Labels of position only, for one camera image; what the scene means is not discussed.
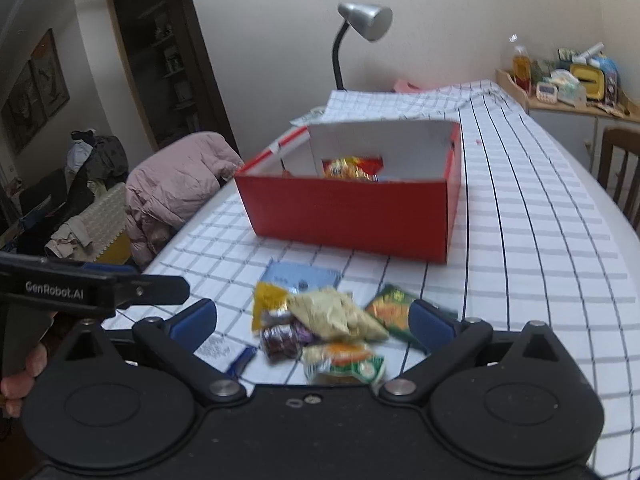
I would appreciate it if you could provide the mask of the person's left hand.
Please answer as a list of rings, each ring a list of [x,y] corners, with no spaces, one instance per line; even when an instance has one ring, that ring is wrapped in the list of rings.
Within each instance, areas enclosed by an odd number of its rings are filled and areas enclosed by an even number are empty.
[[[49,349],[39,338],[26,354],[21,369],[13,375],[3,373],[1,381],[1,411],[3,418],[20,418],[24,399],[34,388],[36,379],[46,369]]]

